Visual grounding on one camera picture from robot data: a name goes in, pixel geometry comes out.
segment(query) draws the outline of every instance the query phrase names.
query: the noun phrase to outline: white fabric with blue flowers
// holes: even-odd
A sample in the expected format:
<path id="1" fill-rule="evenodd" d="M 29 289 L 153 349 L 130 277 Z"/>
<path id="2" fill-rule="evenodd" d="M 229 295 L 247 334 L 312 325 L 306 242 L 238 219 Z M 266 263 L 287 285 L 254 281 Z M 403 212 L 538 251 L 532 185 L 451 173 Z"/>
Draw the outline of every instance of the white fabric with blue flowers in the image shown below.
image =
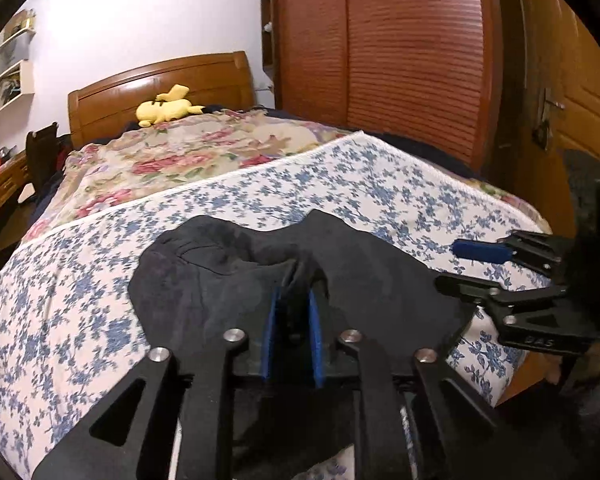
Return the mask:
<path id="1" fill-rule="evenodd" d="M 521 212 L 363 133 L 129 202 L 22 245 L 0 272 L 0 451 L 36 465 L 147 351 L 127 284 L 142 251 L 195 215 L 272 230 L 311 209 L 339 216 L 429 267 L 541 286 L 512 264 L 460 261 L 456 238 L 535 230 Z M 448 362 L 494 404 L 522 360 L 480 310 Z"/>

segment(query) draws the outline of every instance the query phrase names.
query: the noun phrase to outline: bed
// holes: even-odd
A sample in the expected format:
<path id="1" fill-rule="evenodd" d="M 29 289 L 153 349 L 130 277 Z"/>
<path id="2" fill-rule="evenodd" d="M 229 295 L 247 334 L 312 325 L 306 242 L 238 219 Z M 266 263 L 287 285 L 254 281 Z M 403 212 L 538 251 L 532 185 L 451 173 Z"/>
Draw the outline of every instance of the bed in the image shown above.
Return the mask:
<path id="1" fill-rule="evenodd" d="M 222 106 L 118 135 L 138 103 L 175 83 L 193 104 Z M 513 264 L 449 251 L 458 237 L 546 231 L 527 204 L 364 132 L 250 110 L 253 95 L 243 52 L 147 65 L 69 95 L 76 151 L 0 272 L 0 451 L 24 479 L 147 351 L 126 287 L 144 248 L 192 216 L 271 230 L 318 208 L 429 267 L 516 290 L 544 285 Z M 92 143 L 102 137 L 116 138 Z M 447 361 L 496 404 L 524 357 L 497 344 L 478 310 Z M 315 474 L 344 478 L 351 457 L 347 448 Z"/>

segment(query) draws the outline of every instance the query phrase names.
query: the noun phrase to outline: white wall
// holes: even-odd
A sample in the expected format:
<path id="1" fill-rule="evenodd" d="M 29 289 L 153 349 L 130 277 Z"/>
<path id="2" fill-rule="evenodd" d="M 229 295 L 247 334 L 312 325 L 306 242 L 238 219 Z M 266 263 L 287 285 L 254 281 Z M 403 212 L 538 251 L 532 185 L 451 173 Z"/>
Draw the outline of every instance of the white wall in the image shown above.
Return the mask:
<path id="1" fill-rule="evenodd" d="M 270 83 L 262 71 L 260 0 L 27 0 L 22 7 L 37 14 L 30 52 L 36 92 L 2 112 L 0 147 L 23 150 L 29 130 L 53 121 L 59 135 L 68 133 L 69 92 L 148 63 L 245 50 L 254 87 Z M 273 106 L 269 91 L 256 96 Z"/>

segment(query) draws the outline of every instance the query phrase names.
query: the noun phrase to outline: wooden door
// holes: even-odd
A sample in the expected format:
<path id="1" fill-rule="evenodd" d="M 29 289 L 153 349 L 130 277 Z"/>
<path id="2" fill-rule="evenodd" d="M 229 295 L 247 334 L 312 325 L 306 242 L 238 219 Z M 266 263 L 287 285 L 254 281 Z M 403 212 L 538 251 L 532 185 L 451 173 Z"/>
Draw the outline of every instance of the wooden door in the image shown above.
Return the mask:
<path id="1" fill-rule="evenodd" d="M 574 209 L 563 154 L 575 149 L 600 160 L 600 48 L 564 0 L 522 0 L 522 7 L 526 90 L 510 188 L 534 205 L 556 234 L 572 236 Z M 538 130 L 543 120 L 548 127 Z M 544 138 L 545 147 L 538 142 Z"/>
<path id="2" fill-rule="evenodd" d="M 347 123 L 346 0 L 278 0 L 282 106 L 302 118 Z"/>
<path id="3" fill-rule="evenodd" d="M 491 0 L 347 1 L 349 125 L 422 140 L 479 170 L 491 70 L 501 70 Z"/>

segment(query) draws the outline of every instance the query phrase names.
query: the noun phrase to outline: metal bolt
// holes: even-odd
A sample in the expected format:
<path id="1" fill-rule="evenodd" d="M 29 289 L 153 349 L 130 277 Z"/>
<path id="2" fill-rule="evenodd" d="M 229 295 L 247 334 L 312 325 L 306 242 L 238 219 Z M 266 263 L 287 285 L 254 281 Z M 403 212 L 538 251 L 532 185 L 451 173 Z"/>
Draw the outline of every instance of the metal bolt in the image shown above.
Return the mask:
<path id="1" fill-rule="evenodd" d="M 435 363 L 438 353 L 433 348 L 421 348 L 416 350 L 416 359 L 421 363 Z"/>
<path id="2" fill-rule="evenodd" d="M 148 355 L 149 359 L 151 359 L 151 361 L 154 363 L 161 363 L 169 358 L 171 352 L 169 352 L 166 348 L 157 346 L 155 348 L 151 348 Z"/>
<path id="3" fill-rule="evenodd" d="M 358 343 L 362 339 L 362 334 L 358 330 L 351 328 L 340 334 L 340 339 L 345 343 Z"/>
<path id="4" fill-rule="evenodd" d="M 224 334 L 222 334 L 224 340 L 228 341 L 229 343 L 237 343 L 238 341 L 242 341 L 245 336 L 246 334 L 244 333 L 244 330 L 239 328 L 230 328 Z"/>

